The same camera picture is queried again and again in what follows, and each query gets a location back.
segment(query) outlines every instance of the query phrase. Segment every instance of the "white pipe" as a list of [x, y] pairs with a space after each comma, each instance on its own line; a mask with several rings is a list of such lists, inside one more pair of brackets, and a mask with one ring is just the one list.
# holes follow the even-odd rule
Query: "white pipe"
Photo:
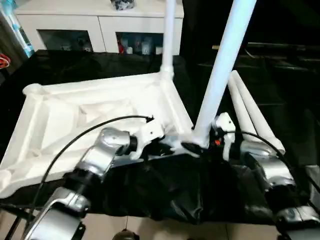
[[209, 131], [216, 117], [229, 74], [235, 64], [257, 0], [234, 0], [220, 43], [200, 113], [194, 129], [194, 141], [209, 146]]
[[[244, 101], [242, 100], [242, 97], [239, 93], [239, 90], [237, 88], [237, 84], [234, 80], [234, 73], [236, 70], [232, 71], [229, 77], [228, 81], [228, 88], [231, 95], [233, 107], [235, 110], [236, 118], [238, 119], [240, 129], [245, 132], [249, 132], [252, 134], [257, 134], [256, 129], [250, 119], [249, 113], [246, 109], [246, 106], [244, 104]], [[243, 139], [247, 141], [254, 141], [254, 142], [260, 142], [260, 140], [254, 136], [250, 136], [247, 134], [243, 134]]]
[[236, 86], [239, 90], [239, 93], [244, 102], [245, 108], [248, 111], [250, 118], [253, 122], [253, 125], [258, 133], [258, 135], [266, 140], [268, 140], [271, 144], [273, 144], [282, 154], [286, 152], [284, 146], [281, 141], [277, 139], [272, 132], [270, 126], [268, 125], [265, 117], [261, 113], [258, 105], [255, 100], [251, 96], [249, 90], [247, 89], [245, 83], [242, 81], [240, 75], [237, 71], [232, 72], [232, 77], [236, 83]]
[[175, 31], [175, 8], [176, 0], [166, 0], [163, 35], [163, 55], [160, 71], [165, 77], [172, 79], [173, 67], [173, 42]]

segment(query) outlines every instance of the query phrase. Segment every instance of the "tile floor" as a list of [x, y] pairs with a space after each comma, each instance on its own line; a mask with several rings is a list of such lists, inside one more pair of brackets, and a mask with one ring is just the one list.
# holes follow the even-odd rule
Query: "tile floor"
[[[9, 213], [0, 214], [0, 240], [5, 236], [15, 217]], [[89, 214], [84, 219], [86, 232], [83, 240], [112, 240], [125, 228], [140, 235], [141, 240], [276, 240], [277, 231], [273, 226], [250, 224], [204, 223], [191, 225], [174, 220], [153, 221], [140, 217], [112, 217]], [[25, 221], [22, 221], [12, 240], [20, 240]]]

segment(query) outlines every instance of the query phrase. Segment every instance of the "table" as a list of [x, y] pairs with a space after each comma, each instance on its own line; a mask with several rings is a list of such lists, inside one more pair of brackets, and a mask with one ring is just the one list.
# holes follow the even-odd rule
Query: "table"
[[[213, 61], [189, 64], [174, 57], [174, 84], [195, 123], [209, 80]], [[68, 51], [37, 51], [10, 79], [0, 86], [3, 156], [24, 102], [22, 89], [42, 85], [154, 73], [161, 57]], [[320, 89], [317, 61], [290, 62], [278, 58], [240, 55], [235, 64], [275, 135], [286, 157], [308, 170], [320, 183]], [[237, 124], [228, 90], [219, 112], [228, 111]], [[205, 221], [273, 224], [272, 213], [253, 172], [243, 165], [230, 165], [221, 156], [195, 159], [188, 155], [113, 168], [103, 189], [97, 189], [93, 213], [111, 216], [164, 218], [198, 224]], [[48, 182], [41, 208], [63, 180]], [[2, 207], [28, 208], [37, 185], [21, 188]], [[314, 202], [319, 195], [311, 193]]]

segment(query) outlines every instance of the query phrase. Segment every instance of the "wire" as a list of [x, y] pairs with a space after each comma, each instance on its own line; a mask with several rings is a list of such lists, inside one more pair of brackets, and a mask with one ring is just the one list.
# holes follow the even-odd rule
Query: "wire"
[[[261, 141], [263, 141], [265, 144], [270, 146], [276, 152], [276, 154], [278, 155], [280, 160], [289, 169], [293, 168], [293, 166], [286, 160], [285, 156], [272, 143], [270, 143], [268, 140], [264, 139], [263, 137], [261, 137], [261, 136], [259, 136], [257, 134], [254, 134], [252, 132], [248, 132], [248, 131], [225, 131], [224, 133], [225, 134], [236, 134], [236, 135], [246, 134], [246, 135], [250, 135], [250, 136], [256, 137], [257, 139], [260, 139]], [[318, 186], [318, 184], [307, 173], [305, 173], [305, 177], [312, 184], [312, 186], [316, 189], [316, 191], [320, 194], [320, 187]]]
[[32, 220], [32, 216], [34, 214], [34, 211], [35, 211], [35, 208], [36, 208], [36, 205], [37, 205], [37, 200], [40, 196], [40, 192], [45, 184], [45, 181], [49, 175], [49, 172], [51, 170], [51, 168], [53, 167], [53, 165], [55, 164], [55, 162], [58, 160], [58, 158], [67, 150], [67, 148], [69, 148], [75, 141], [77, 141], [79, 138], [81, 138], [83, 135], [99, 128], [99, 127], [102, 127], [103, 125], [106, 125], [106, 124], [109, 124], [109, 123], [112, 123], [112, 122], [115, 122], [115, 121], [119, 121], [119, 120], [123, 120], [123, 119], [134, 119], [134, 118], [141, 118], [141, 119], [146, 119], [147, 121], [150, 121], [152, 120], [153, 118], [152, 117], [148, 117], [148, 116], [142, 116], [142, 115], [129, 115], [129, 116], [120, 116], [120, 117], [116, 117], [116, 118], [113, 118], [113, 119], [110, 119], [108, 121], [104, 121], [104, 122], [101, 122], [95, 126], [92, 126], [90, 128], [88, 128], [87, 130], [83, 131], [82, 133], [80, 133], [78, 136], [76, 136], [74, 139], [72, 139], [67, 145], [65, 145], [61, 151], [54, 157], [54, 159], [52, 160], [52, 162], [50, 163], [50, 165], [48, 166], [48, 168], [46, 169], [42, 179], [41, 179], [41, 182], [40, 182], [40, 185], [34, 195], [34, 198], [33, 198], [33, 201], [32, 201], [32, 205], [30, 206], [30, 211], [28, 213], [28, 219], [26, 221], [26, 224], [25, 224], [25, 229], [26, 230]]
[[257, 57], [253, 56], [250, 52], [248, 52], [247, 49], [244, 49], [244, 51], [246, 52], [246, 54], [248, 54], [251, 58], [256, 59]]

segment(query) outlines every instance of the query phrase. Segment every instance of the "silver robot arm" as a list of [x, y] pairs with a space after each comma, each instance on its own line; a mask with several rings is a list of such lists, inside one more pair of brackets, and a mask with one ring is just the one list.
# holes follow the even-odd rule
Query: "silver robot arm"
[[129, 132], [104, 128], [65, 178], [65, 184], [55, 190], [35, 217], [22, 240], [81, 240], [86, 229], [82, 218], [91, 207], [94, 191], [102, 184], [115, 156], [135, 152], [137, 144], [137, 138]]
[[278, 239], [320, 239], [320, 215], [310, 205], [309, 197], [301, 194], [297, 180], [273, 148], [256, 141], [239, 144], [232, 133], [224, 134], [236, 130], [228, 114], [221, 114], [213, 128], [223, 133], [223, 159], [240, 159], [254, 173], [281, 234]]

